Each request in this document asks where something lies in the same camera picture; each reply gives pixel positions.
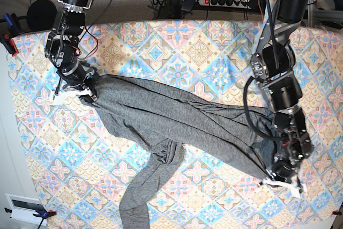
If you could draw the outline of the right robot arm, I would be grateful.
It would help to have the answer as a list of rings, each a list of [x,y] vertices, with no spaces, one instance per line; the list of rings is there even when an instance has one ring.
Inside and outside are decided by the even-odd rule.
[[[53,98],[63,99],[67,95],[78,96],[88,103],[97,100],[92,77],[95,68],[81,64],[79,36],[86,29],[85,10],[94,0],[58,0],[58,9],[44,49],[45,57],[56,68],[59,82]]]

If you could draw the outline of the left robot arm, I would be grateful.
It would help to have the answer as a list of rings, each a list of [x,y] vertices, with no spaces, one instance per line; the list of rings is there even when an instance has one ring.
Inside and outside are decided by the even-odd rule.
[[[288,188],[294,197],[307,190],[301,182],[301,164],[313,152],[305,116],[299,106],[301,87],[294,75],[296,57],[290,35],[301,25],[308,0],[265,0],[262,31],[256,36],[250,66],[253,75],[243,90],[243,106],[249,127],[257,135],[280,142],[281,153],[274,155],[263,184]],[[247,91],[256,81],[268,108],[273,112],[273,126],[280,136],[268,135],[251,120]]]

